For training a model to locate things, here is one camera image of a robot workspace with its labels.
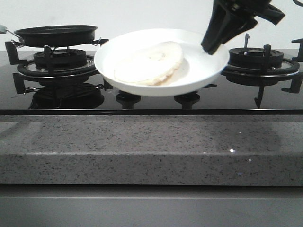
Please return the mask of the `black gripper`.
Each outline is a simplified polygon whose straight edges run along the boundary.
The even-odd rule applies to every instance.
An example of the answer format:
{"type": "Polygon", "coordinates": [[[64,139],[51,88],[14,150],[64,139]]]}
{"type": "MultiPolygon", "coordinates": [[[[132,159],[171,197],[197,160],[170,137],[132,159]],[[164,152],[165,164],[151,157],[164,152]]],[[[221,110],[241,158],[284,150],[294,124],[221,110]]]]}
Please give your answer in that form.
{"type": "Polygon", "coordinates": [[[270,0],[215,0],[208,29],[201,42],[204,51],[213,55],[221,44],[253,29],[258,16],[277,25],[285,14],[270,0]]]}

